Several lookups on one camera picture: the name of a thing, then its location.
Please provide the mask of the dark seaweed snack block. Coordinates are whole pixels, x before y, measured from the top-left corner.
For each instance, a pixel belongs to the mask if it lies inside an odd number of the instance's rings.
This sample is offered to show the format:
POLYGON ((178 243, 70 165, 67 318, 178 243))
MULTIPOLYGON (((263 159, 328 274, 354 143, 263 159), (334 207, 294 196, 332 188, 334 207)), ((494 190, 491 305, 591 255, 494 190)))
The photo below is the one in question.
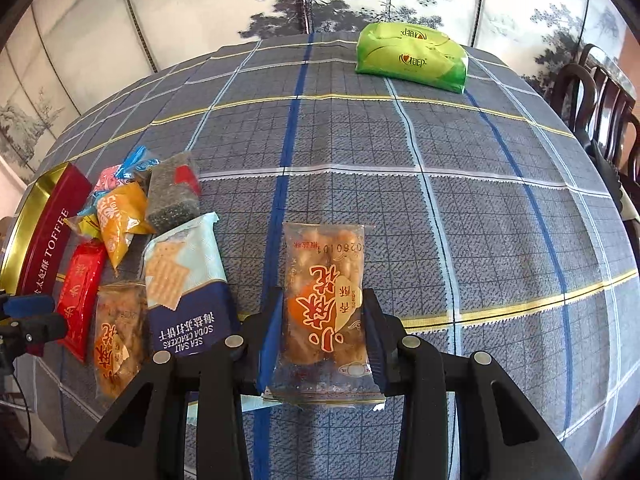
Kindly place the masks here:
POLYGON ((201 214, 200 196, 191 153, 171 156, 152 168, 145 220, 156 234, 181 226, 201 214))

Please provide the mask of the clear fried twist snack pack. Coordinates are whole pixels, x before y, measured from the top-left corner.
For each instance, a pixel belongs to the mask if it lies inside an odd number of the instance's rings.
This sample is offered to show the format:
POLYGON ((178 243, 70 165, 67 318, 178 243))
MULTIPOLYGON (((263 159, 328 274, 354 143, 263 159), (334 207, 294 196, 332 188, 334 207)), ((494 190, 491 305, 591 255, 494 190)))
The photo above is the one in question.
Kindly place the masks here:
POLYGON ((366 228, 286 222, 283 322, 270 396, 293 404, 382 398, 363 321, 366 228))

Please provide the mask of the small yellow wrapped candy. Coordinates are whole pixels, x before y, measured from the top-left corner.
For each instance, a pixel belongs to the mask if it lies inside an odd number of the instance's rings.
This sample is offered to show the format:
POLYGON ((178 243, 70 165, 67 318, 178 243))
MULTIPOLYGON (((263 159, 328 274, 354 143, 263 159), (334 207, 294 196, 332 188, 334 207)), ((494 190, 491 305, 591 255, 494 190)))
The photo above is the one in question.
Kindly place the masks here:
POLYGON ((64 223, 72 232, 86 240, 102 240, 99 220, 96 214, 78 214, 65 218, 64 223))

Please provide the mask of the pink patterned candy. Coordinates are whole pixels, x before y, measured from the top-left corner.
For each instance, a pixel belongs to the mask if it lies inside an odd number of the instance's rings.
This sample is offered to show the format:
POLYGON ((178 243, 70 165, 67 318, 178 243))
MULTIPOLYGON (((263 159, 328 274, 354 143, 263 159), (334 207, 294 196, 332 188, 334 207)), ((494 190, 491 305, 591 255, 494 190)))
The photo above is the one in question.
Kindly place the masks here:
POLYGON ((100 172, 96 185, 93 188, 93 192, 110 192, 113 191, 114 188, 118 188, 119 186, 126 184, 127 180, 118 176, 119 169, 119 165, 104 168, 100 172))

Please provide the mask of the blue soda cracker pack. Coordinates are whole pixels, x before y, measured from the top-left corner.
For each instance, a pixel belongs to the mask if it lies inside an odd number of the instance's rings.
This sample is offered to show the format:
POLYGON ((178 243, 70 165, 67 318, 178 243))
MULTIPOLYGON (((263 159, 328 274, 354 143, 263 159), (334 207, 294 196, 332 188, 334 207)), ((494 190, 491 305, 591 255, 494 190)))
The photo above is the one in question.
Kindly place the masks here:
POLYGON ((240 328, 218 249, 214 212, 153 238, 143 253, 151 347, 201 353, 240 328))

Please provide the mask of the blue candy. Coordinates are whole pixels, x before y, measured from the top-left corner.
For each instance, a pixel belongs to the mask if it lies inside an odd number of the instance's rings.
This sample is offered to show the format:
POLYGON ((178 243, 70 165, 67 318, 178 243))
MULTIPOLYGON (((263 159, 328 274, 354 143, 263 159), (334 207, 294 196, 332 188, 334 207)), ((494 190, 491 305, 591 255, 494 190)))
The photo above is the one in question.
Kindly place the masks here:
POLYGON ((152 166, 160 163, 160 159, 155 156, 146 146, 139 145, 131 151, 119 165, 115 172, 115 178, 119 180, 132 180, 136 174, 148 170, 152 166))

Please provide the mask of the green tissue pack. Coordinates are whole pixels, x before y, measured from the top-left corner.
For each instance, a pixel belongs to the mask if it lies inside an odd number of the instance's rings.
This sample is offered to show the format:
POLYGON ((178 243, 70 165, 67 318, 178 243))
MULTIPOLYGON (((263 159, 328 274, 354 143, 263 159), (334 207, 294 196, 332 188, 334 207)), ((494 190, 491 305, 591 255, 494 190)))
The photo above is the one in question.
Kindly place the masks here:
POLYGON ((466 51, 443 32, 426 26, 378 22, 357 41, 356 72, 401 79, 461 94, 468 76, 466 51))

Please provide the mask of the red snack packet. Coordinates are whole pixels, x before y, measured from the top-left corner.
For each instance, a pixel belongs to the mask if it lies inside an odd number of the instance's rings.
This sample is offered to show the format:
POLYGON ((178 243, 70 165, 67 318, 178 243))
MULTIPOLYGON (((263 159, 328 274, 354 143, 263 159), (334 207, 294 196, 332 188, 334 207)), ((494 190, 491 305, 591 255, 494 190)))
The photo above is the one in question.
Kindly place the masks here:
POLYGON ((78 245, 56 305, 56 312, 67 324, 62 345, 81 363, 87 359, 89 328, 105 259, 102 242, 90 240, 78 245))

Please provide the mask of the red gold toffee tin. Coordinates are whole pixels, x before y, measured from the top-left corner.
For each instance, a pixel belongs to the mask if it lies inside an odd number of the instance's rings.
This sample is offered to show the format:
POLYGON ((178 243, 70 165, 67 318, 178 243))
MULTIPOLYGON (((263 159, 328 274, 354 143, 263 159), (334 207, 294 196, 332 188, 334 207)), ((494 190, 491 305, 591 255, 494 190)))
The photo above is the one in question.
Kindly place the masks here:
POLYGON ((70 162, 45 172, 29 185, 1 248, 1 295, 53 298, 70 239, 64 219, 81 210, 91 190, 92 184, 70 162))

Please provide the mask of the dark wooden chair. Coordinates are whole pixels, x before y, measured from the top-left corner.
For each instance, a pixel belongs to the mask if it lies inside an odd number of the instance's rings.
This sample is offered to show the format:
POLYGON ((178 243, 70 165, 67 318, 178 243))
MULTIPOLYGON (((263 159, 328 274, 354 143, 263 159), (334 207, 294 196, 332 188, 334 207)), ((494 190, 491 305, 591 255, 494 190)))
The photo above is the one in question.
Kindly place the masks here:
POLYGON ((552 110, 586 151, 623 218, 632 253, 639 255, 639 141, 622 169, 625 134, 639 128, 638 96, 618 65, 595 44, 562 66, 547 92, 552 110))

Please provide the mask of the orange snack packet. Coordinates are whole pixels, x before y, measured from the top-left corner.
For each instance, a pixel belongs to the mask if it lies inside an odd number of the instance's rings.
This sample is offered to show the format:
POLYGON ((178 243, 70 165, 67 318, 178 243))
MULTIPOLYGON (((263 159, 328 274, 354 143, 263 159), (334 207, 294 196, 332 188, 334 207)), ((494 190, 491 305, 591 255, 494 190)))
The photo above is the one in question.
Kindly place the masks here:
POLYGON ((137 182, 114 188, 96 203, 102 240, 115 275, 134 236, 155 232, 145 220, 146 206, 148 198, 137 182))

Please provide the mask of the painted folding screen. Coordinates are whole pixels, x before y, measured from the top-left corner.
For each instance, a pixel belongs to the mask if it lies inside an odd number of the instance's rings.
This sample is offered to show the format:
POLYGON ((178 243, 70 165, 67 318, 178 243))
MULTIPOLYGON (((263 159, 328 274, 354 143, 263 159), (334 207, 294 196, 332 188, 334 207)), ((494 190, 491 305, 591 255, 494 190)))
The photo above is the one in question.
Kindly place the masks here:
POLYGON ((16 0, 1 24, 1 157, 29 180, 108 96, 244 39, 400 21, 495 53, 537 90, 595 44, 631 78, 639 43, 612 0, 16 0))

